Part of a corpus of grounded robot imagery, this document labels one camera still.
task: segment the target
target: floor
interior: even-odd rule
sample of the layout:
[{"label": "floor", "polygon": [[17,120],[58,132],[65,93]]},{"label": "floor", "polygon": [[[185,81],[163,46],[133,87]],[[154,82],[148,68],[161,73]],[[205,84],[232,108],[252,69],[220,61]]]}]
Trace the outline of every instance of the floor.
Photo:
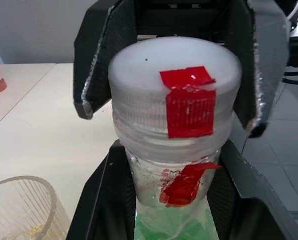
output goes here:
[{"label": "floor", "polygon": [[270,124],[261,138],[246,140],[237,119],[230,138],[286,208],[298,212],[298,85],[279,85]]}]

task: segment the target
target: white table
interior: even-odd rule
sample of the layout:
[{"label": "white table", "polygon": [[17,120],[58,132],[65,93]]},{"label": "white table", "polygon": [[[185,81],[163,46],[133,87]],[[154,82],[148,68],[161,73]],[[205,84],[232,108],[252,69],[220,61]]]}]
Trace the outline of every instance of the white table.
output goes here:
[{"label": "white table", "polygon": [[0,120],[39,82],[55,64],[0,65],[7,88],[0,92]]},{"label": "white table", "polygon": [[72,72],[72,64],[53,67],[0,121],[0,181],[20,175],[47,180],[70,218],[85,182],[117,139],[111,103],[91,121],[78,117]]}]

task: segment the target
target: frosted cap top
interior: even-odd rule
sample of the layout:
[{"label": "frosted cap top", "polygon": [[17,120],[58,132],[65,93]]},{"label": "frosted cap top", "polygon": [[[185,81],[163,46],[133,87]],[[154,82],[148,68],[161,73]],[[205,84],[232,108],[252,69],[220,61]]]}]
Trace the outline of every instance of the frosted cap top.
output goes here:
[{"label": "frosted cap top", "polygon": [[215,83],[217,95],[237,88],[241,79],[238,58],[213,42],[191,37],[159,37],[133,44],[117,54],[109,65],[109,80],[129,91],[166,95],[160,72],[204,66]]}]

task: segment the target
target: white bottle cap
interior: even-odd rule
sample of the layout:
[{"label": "white bottle cap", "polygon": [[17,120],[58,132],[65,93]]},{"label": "white bottle cap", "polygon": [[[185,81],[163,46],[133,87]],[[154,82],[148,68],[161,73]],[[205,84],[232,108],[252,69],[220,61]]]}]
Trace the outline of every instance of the white bottle cap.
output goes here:
[{"label": "white bottle cap", "polygon": [[[216,91],[213,134],[169,138],[166,97],[171,90],[164,85],[160,72],[201,66],[215,79],[214,83],[199,87]],[[108,75],[114,123],[122,144],[146,158],[152,154],[175,155],[176,162],[188,154],[203,157],[216,151],[231,130],[232,106],[241,74],[233,53],[197,38],[161,37],[123,49],[111,61]]]}]

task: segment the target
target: red tape strip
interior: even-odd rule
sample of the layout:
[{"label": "red tape strip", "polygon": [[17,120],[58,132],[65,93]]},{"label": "red tape strip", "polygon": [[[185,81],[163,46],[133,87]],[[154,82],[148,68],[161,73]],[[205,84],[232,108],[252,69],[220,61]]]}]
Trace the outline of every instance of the red tape strip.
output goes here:
[{"label": "red tape strip", "polygon": [[215,82],[204,66],[160,72],[171,92],[166,96],[169,138],[197,138],[213,134],[215,90],[198,86]]},{"label": "red tape strip", "polygon": [[168,171],[164,171],[160,202],[166,204],[166,207],[183,207],[190,204],[197,196],[200,179],[205,170],[219,168],[220,165],[212,162],[187,165],[173,181],[169,174],[166,174]]}]

